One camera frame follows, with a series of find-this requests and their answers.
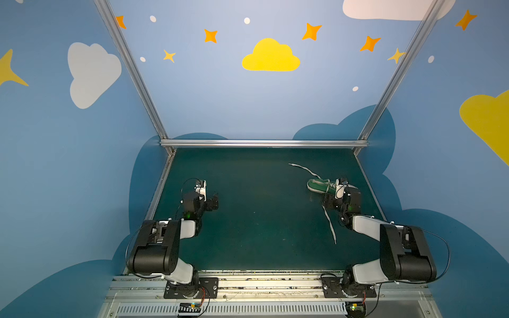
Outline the green canvas sneaker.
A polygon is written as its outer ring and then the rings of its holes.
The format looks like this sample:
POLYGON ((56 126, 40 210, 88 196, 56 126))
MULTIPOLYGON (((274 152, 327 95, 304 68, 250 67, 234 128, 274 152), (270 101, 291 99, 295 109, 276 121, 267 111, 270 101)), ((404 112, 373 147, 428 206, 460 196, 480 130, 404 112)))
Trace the green canvas sneaker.
MULTIPOLYGON (((324 180, 324 179, 319 179, 319 178, 312 178, 307 181, 306 186, 307 186, 307 189, 309 189, 311 192, 319 193, 319 194, 328 193, 335 197, 335 181, 331 181, 329 179, 324 180)), ((357 187, 350 185, 349 183, 348 183, 347 188, 357 189, 357 187)))

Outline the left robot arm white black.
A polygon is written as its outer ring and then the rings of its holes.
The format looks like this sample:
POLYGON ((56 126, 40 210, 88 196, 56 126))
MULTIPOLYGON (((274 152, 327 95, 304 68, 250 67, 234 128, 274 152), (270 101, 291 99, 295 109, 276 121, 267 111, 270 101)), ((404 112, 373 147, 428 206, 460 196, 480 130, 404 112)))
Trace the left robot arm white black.
POLYGON ((197 270, 179 257, 180 243, 199 235, 204 213, 219 208, 219 196, 214 194, 207 199, 200 193, 189 192, 182 203, 182 218, 142 224, 126 257, 126 267, 132 274, 143 278, 160 276, 177 286, 198 284, 197 270))

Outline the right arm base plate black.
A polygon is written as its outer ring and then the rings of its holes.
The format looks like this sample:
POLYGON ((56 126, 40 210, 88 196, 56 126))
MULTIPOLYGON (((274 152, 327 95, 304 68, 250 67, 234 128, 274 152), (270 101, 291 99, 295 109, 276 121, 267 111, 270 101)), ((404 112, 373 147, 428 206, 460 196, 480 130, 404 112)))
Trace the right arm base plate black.
POLYGON ((372 285, 359 284, 350 278, 339 278, 332 275, 320 276, 325 298, 376 298, 377 293, 372 285))

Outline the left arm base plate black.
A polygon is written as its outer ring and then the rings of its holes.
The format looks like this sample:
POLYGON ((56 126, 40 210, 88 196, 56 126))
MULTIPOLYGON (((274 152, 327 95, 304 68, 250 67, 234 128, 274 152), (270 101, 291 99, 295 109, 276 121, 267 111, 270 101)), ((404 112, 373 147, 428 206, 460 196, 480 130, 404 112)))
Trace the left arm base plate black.
POLYGON ((193 278, 189 284, 174 284, 168 281, 164 299, 216 299, 219 279, 216 277, 193 278))

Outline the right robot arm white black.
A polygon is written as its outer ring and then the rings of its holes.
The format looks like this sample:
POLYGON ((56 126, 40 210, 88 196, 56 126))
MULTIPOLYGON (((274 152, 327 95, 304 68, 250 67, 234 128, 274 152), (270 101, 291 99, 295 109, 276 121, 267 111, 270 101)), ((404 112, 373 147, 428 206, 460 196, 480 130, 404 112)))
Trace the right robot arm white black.
POLYGON ((376 260, 347 268, 343 274, 345 288, 399 281, 425 284, 438 278, 423 229, 363 215, 361 192, 349 185, 327 187, 323 203, 324 208, 338 212, 339 222, 348 230, 379 242, 376 260))

